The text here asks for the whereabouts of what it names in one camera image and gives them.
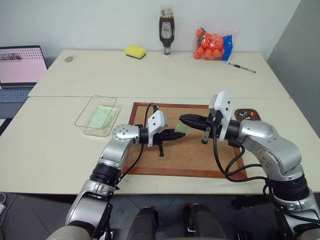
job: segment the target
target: sauce bottle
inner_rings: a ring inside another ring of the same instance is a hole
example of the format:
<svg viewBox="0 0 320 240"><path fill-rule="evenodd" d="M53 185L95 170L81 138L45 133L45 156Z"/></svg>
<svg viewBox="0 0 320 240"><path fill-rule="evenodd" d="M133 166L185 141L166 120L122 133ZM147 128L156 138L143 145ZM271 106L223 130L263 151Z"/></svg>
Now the sauce bottle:
<svg viewBox="0 0 320 240"><path fill-rule="evenodd" d="M171 44L175 40L175 20L171 8L164 8L161 10L159 36L164 47L164 56L170 57Z"/></svg>

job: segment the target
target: laptop keyboard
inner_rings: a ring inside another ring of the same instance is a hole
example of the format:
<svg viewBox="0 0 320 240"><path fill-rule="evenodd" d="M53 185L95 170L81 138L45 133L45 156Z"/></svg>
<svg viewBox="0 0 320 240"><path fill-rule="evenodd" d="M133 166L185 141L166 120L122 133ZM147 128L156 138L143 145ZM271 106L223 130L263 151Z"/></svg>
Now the laptop keyboard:
<svg viewBox="0 0 320 240"><path fill-rule="evenodd" d="M28 94L30 91L31 88L0 89L0 103L25 102L28 99Z"/></svg>

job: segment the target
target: small tray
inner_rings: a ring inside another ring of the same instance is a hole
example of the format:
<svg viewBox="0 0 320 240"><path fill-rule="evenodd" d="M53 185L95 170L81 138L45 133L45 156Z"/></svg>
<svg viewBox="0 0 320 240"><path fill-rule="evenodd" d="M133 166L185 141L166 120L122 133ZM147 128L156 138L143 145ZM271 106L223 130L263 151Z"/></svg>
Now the small tray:
<svg viewBox="0 0 320 240"><path fill-rule="evenodd" d="M120 112L120 108L115 106L116 102L114 97L92 96L74 125L84 128L86 135L108 136Z"/></svg>
<svg viewBox="0 0 320 240"><path fill-rule="evenodd" d="M234 111L234 117L237 121L242 120L252 120L252 121L261 121L259 113L252 108L239 108Z"/></svg>

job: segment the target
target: white bracket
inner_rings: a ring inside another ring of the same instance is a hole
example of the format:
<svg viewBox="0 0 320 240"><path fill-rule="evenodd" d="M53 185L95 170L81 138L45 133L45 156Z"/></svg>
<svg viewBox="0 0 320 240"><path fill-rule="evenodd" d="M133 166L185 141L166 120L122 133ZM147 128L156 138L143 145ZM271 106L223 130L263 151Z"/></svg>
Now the white bracket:
<svg viewBox="0 0 320 240"><path fill-rule="evenodd" d="M156 133L161 133L168 127L166 115L162 111L157 110L154 114L151 115L151 117L148 118L147 127L149 134L148 147L152 147L154 135Z"/></svg>
<svg viewBox="0 0 320 240"><path fill-rule="evenodd" d="M223 116L221 120L222 129L219 136L219 141L223 142L234 110L228 94L225 91L221 91L217 95L214 95L210 101L209 110L213 117L216 116L217 111L220 111Z"/></svg>

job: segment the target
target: wooden frame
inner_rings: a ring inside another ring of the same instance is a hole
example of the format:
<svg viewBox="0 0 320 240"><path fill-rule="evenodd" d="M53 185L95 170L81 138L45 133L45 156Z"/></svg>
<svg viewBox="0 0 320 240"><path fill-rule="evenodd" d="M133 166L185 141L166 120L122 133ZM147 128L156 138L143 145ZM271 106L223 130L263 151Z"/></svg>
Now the wooden frame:
<svg viewBox="0 0 320 240"><path fill-rule="evenodd" d="M133 125L137 108L139 106L146 107L149 103L146 102L134 102L129 124ZM197 108L197 109L208 109L208 105L189 105L189 104L168 104L168 103L157 103L159 107L167 107L167 108ZM240 153L239 148L233 148L234 155L238 155ZM243 159L240 158L237 161L238 168L241 168L244 166ZM125 167L123 169L123 172L125 172L128 169L128 167ZM220 171L212 171L212 170L192 170L192 169L175 169L175 168L151 168L151 167L134 167L130 174L137 174L137 175L165 175L165 176L180 176L180 177L202 177L202 178L225 178L225 175ZM246 179L247 173L245 170L242 170L241 172L236 173L232 176L233 179Z"/></svg>

